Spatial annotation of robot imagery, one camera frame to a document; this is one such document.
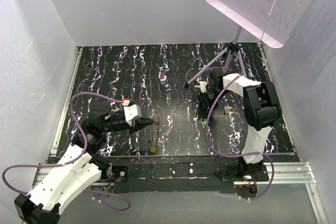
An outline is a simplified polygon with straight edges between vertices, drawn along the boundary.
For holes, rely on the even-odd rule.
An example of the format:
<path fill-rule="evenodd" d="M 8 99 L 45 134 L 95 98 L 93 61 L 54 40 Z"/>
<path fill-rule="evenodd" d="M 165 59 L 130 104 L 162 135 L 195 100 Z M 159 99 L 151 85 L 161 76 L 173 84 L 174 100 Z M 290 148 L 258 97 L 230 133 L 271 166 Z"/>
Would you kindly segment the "key with green tag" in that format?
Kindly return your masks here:
<path fill-rule="evenodd" d="M 206 119 L 201 119 L 199 122 L 202 125 L 202 127 L 205 129 L 206 126 L 207 126 L 207 120 Z"/>

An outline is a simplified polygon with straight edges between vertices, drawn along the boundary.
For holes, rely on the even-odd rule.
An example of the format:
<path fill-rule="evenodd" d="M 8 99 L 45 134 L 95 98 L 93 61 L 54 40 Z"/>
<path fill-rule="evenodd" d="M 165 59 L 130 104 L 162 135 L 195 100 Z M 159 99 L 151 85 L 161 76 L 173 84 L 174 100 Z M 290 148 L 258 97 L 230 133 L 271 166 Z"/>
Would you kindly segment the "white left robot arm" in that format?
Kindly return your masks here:
<path fill-rule="evenodd" d="M 111 109 L 109 102 L 95 101 L 81 123 L 83 131 L 72 139 L 58 166 L 30 192 L 16 197 L 14 205 L 21 220 L 57 223 L 65 208 L 92 183 L 112 182 L 118 176 L 112 163 L 98 153 L 107 141 L 106 134 L 134 133 L 152 124 L 158 121 L 142 116 L 134 103 Z"/>

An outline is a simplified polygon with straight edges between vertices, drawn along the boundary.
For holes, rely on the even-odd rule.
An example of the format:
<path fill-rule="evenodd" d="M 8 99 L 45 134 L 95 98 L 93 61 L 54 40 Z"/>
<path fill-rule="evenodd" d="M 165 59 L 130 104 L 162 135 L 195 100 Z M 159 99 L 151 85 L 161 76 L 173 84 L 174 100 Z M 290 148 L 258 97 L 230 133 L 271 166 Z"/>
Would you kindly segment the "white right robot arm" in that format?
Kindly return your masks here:
<path fill-rule="evenodd" d="M 242 180 L 251 180 L 262 171 L 264 148 L 267 138 L 274 124 L 282 117 L 280 102 L 272 82 L 258 82 L 245 78 L 238 73 L 223 73 L 215 68 L 211 72 L 212 84 L 196 79 L 199 106 L 198 116 L 205 123 L 205 135 L 210 149 L 217 155 L 229 158 L 227 154 L 220 154 L 211 145 L 208 138 L 209 120 L 212 112 L 217 108 L 221 97 L 229 92 L 239 95 L 244 102 L 244 116 L 248 124 L 245 146 L 240 154 L 233 155 L 238 159 L 237 173 Z"/>

